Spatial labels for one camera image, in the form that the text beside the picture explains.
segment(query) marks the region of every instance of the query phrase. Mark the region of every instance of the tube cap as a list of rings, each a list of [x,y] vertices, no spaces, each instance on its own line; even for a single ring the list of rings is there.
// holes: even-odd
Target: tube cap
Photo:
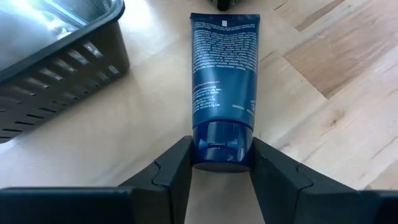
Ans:
[[[252,166],[252,130],[242,123],[212,121],[193,129],[193,167],[211,172],[247,172]]]

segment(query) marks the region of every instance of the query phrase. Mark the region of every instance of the blue tube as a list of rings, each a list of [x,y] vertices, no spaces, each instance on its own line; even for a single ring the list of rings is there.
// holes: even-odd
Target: blue tube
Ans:
[[[197,169],[251,169],[259,23],[257,14],[191,14],[193,166]]]

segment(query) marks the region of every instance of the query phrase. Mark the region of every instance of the wooden floor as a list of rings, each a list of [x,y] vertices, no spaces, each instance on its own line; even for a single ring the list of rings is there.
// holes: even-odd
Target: wooden floor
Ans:
[[[261,15],[255,135],[355,189],[398,190],[398,1],[245,0]],[[126,78],[0,146],[0,187],[118,185],[192,133],[191,12],[126,1]],[[186,223],[263,223],[247,174],[195,170]]]

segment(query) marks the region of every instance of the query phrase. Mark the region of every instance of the blue cap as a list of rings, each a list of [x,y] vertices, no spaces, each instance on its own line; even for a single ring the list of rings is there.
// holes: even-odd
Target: blue cap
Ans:
[[[211,172],[247,172],[253,131],[242,123],[212,121],[193,129],[193,166]]]

